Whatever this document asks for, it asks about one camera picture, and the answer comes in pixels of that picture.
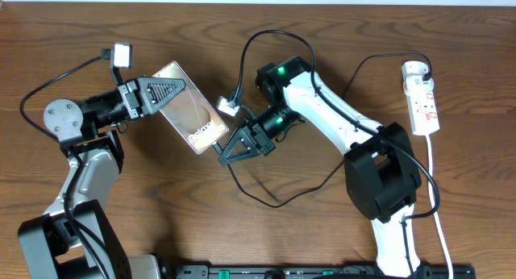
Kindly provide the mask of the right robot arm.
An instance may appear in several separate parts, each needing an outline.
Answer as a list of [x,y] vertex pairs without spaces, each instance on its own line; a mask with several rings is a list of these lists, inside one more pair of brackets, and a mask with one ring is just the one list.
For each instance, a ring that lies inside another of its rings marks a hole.
[[377,266],[390,277],[409,277],[420,260],[415,252],[410,219],[421,185],[418,162],[405,129],[369,119],[330,90],[299,56],[258,69],[256,87],[269,103],[259,116],[243,119],[218,161],[267,156],[281,133],[306,118],[341,153],[346,188],[353,205],[372,223]]

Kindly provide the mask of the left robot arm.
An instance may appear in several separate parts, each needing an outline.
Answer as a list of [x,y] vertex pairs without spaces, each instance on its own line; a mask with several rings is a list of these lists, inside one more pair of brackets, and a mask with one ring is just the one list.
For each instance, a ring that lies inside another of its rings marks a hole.
[[104,209],[123,168],[118,127],[153,115],[185,91],[180,78],[138,77],[83,101],[57,99],[44,123],[69,163],[60,193],[18,240],[33,278],[167,278],[156,256],[129,257]]

